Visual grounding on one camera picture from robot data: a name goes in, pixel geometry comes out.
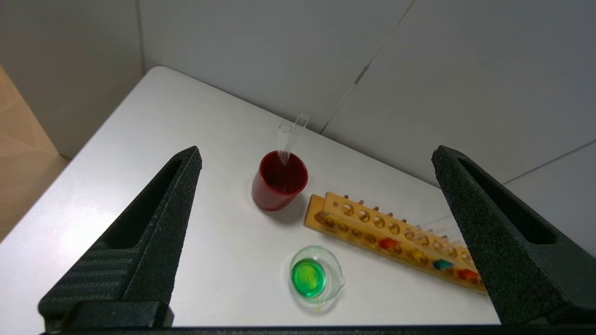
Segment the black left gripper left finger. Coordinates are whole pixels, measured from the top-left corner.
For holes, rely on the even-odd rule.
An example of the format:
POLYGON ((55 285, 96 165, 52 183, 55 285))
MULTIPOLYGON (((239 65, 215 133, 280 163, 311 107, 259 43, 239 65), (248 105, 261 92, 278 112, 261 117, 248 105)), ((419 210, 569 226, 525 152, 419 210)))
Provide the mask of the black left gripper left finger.
POLYGON ((46 329, 170 328, 169 303, 202 157, 175 154, 49 289, 46 329))

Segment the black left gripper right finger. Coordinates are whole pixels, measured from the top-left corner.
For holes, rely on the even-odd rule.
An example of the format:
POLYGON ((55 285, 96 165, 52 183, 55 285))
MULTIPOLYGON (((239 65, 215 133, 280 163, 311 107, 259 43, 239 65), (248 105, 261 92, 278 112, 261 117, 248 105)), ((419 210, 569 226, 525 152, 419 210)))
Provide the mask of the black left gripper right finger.
POLYGON ((432 163, 500 322, 594 326, 594 257, 463 153, 432 163))

